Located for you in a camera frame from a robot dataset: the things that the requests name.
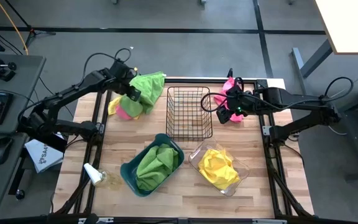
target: white bottle cap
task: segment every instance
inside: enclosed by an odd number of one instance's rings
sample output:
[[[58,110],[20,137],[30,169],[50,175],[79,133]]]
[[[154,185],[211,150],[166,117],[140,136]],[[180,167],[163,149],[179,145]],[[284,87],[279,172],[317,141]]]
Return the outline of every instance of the white bottle cap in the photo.
[[[97,169],[93,168],[89,163],[84,164],[85,171],[91,178],[92,184],[96,185],[102,181],[103,175]]]

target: wooden tabletop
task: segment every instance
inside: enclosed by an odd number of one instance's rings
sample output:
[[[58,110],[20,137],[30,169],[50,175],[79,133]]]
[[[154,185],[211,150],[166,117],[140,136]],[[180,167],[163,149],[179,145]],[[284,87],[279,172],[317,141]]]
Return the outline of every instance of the wooden tabletop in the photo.
[[[315,0],[335,54],[358,54],[358,0]]]
[[[268,85],[285,87],[282,79],[268,79]],[[207,86],[211,92],[218,92],[222,88],[222,84],[166,83],[161,97],[149,115],[142,114],[138,120],[129,121],[116,115],[110,116],[106,125],[101,169],[119,175],[122,163],[129,162],[148,146],[157,133],[165,133],[167,88],[170,86]],[[253,90],[252,85],[246,85],[245,88]],[[78,100],[75,122],[91,120],[95,99],[96,94],[92,93]],[[189,165],[187,158],[199,142],[176,141],[185,153],[185,161],[154,193],[141,198],[135,196],[126,184],[122,184],[119,190],[96,188],[92,212],[105,217],[273,218],[258,117],[248,116],[241,123],[230,121],[225,125],[219,123],[215,113],[212,117],[213,138],[250,167],[250,175],[240,183],[232,197],[218,192]],[[292,121],[290,110],[275,113],[274,117],[277,125]],[[287,141],[287,144],[299,150],[296,142]],[[78,185],[85,147],[85,143],[79,142],[66,150],[53,199],[55,209],[64,204]],[[281,152],[288,188],[306,211],[313,213],[301,159],[284,147]],[[280,208],[284,211],[280,190],[278,195]],[[81,211],[85,207],[87,196],[88,188],[84,191]]]

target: black wire basket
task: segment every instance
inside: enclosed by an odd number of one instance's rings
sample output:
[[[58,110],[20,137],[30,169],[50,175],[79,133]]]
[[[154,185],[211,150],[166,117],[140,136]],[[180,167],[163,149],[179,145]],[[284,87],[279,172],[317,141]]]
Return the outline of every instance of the black wire basket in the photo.
[[[201,109],[208,87],[170,87],[167,93],[167,135],[173,139],[200,140],[212,137],[211,112]],[[211,98],[203,102],[211,109]]]

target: green cloth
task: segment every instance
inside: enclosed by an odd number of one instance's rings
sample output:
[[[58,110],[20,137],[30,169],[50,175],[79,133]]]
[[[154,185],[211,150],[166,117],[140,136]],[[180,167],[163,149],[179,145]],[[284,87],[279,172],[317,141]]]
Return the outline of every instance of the green cloth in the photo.
[[[178,152],[167,144],[152,147],[136,170],[136,184],[142,190],[154,190],[177,167]]]
[[[120,101],[121,108],[133,118],[142,112],[149,114],[162,93],[164,81],[163,72],[136,76],[130,84],[141,91],[140,98],[135,102],[128,96],[123,96]]]

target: small bottle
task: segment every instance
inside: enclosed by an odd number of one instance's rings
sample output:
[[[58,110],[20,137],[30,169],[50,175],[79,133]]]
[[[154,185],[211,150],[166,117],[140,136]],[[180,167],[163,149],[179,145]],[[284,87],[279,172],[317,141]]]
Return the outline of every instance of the small bottle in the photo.
[[[118,190],[122,184],[121,178],[117,174],[112,174],[106,170],[96,170],[89,163],[84,164],[84,168],[95,187]]]

